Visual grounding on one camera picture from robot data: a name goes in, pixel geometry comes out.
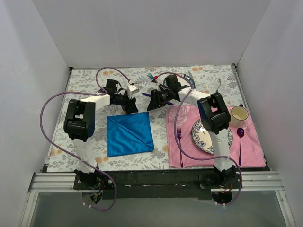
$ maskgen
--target spoon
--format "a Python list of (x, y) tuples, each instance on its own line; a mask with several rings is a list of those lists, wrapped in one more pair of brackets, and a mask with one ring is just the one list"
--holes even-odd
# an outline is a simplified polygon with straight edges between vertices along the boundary
[(238, 128), (237, 134), (240, 137), (240, 154), (239, 154), (239, 165), (241, 166), (241, 147), (242, 147), (242, 137), (244, 136), (244, 129)]

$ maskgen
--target plate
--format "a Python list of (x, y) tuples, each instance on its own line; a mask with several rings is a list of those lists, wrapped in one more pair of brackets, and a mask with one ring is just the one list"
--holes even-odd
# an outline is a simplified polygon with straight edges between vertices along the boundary
[[(213, 154), (213, 145), (212, 140), (210, 139), (210, 135), (208, 131), (203, 127), (201, 119), (194, 123), (194, 126), (191, 130), (191, 135), (195, 144), (202, 150), (207, 153)], [(227, 133), (228, 138), (228, 146), (230, 147), (232, 144), (232, 131), (228, 128)]]

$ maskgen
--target cup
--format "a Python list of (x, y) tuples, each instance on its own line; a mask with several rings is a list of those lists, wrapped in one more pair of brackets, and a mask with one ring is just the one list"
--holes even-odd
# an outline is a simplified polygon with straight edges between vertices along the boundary
[(230, 110), (231, 121), (229, 125), (237, 128), (245, 128), (247, 120), (249, 117), (248, 111), (241, 104), (240, 106), (235, 106)]

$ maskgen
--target purple fork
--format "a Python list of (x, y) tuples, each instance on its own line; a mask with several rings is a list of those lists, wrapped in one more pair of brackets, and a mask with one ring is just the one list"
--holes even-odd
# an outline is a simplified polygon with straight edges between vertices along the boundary
[[(180, 147), (181, 147), (181, 138), (182, 138), (181, 128), (177, 128), (177, 138), (179, 139), (179, 143), (180, 143)], [(181, 150), (180, 150), (180, 165), (181, 165), (181, 168), (183, 168), (183, 160), (182, 160)]]

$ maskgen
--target blue object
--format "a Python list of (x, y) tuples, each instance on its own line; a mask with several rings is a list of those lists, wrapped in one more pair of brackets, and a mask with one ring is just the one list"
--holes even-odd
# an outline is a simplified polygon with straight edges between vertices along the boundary
[(130, 155), (155, 149), (148, 112), (107, 117), (107, 156)]
[(153, 75), (152, 75), (151, 73), (148, 73), (147, 75), (149, 76), (149, 78), (150, 78), (151, 80), (154, 79), (154, 77), (153, 77)]

